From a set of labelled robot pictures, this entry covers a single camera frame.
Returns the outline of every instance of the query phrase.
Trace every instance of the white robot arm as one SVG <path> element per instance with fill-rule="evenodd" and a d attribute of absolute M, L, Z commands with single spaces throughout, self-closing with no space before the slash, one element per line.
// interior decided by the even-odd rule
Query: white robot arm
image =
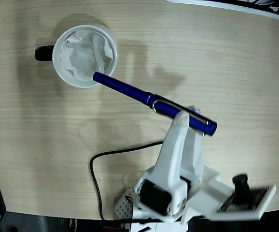
<path fill-rule="evenodd" d="M 257 220 L 267 209 L 276 186 L 250 189 L 247 175 L 233 178 L 235 189 L 219 181 L 220 173 L 204 166 L 202 135 L 189 130 L 189 115 L 181 111 L 173 120 L 155 166 L 144 171 L 133 188 L 134 219 L 157 218 L 154 231 L 188 229 L 195 215 L 210 220 Z M 131 231 L 143 225 L 132 224 Z"/>

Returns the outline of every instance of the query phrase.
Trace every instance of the wooden table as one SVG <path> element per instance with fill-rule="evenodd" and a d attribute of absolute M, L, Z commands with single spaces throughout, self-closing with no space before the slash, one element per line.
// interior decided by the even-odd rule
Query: wooden table
<path fill-rule="evenodd" d="M 34 50 L 68 28 L 99 23 L 119 43 L 113 77 L 218 122 L 203 139 L 222 181 L 277 184 L 279 20 L 165 0 L 0 0 L 0 186 L 9 211 L 99 218 L 88 169 L 100 152 L 162 139 L 170 120 L 111 89 L 79 89 Z M 160 147 L 96 160 L 105 218 Z"/>

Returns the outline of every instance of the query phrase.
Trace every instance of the white tissue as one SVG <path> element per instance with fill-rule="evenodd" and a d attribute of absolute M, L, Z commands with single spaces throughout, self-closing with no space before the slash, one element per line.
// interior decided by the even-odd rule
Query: white tissue
<path fill-rule="evenodd" d="M 71 34 L 63 43 L 60 53 L 62 68 L 82 81 L 92 80 L 95 72 L 105 73 L 112 60 L 112 48 L 106 37 L 89 29 Z"/>

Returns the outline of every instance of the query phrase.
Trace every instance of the black knob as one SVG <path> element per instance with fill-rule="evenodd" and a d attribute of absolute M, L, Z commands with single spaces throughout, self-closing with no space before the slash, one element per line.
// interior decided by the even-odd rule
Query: black knob
<path fill-rule="evenodd" d="M 239 174 L 233 177 L 235 185 L 234 203 L 235 204 L 250 204 L 252 203 L 252 194 L 248 185 L 247 174 Z"/>

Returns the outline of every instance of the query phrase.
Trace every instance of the black wire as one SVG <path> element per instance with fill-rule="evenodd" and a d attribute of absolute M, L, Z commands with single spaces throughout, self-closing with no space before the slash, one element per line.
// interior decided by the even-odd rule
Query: black wire
<path fill-rule="evenodd" d="M 89 162 L 90 164 L 90 172 L 91 172 L 91 176 L 93 179 L 93 182 L 95 184 L 95 188 L 97 191 L 97 198 L 98 198 L 98 207 L 99 207 L 99 215 L 100 218 L 102 219 L 102 223 L 101 223 L 101 227 L 109 230 L 109 231 L 128 231 L 128 229 L 121 229 L 121 228 L 113 228 L 113 227 L 109 227 L 106 226 L 107 224 L 121 224 L 121 223 L 149 223 L 149 222 L 160 222 L 160 220 L 157 219 L 123 219 L 123 220 L 112 220 L 112 221 L 107 221 L 104 218 L 103 215 L 103 208 L 102 208 L 102 196 L 100 193 L 100 189 L 98 186 L 98 182 L 96 179 L 96 175 L 93 169 L 93 161 L 101 156 L 106 156 L 106 155 L 113 155 L 113 154 L 119 154 L 119 153 L 126 153 L 126 152 L 131 152 L 131 151 L 137 151 L 137 150 L 141 150 L 141 149 L 145 149 L 145 148 L 149 148 L 152 146 L 156 146 L 156 145 L 161 145 L 163 143 L 163 141 L 159 141 L 159 142 L 154 142 L 151 144 L 147 144 L 147 145 L 143 145 L 143 146 L 138 146 L 138 147 L 134 147 L 134 148 L 127 148 L 127 149 L 122 149 L 122 150 L 116 150 L 116 151 L 108 151 L 108 152 L 103 152 L 100 154 L 97 154 L 95 156 L 93 156 Z"/>

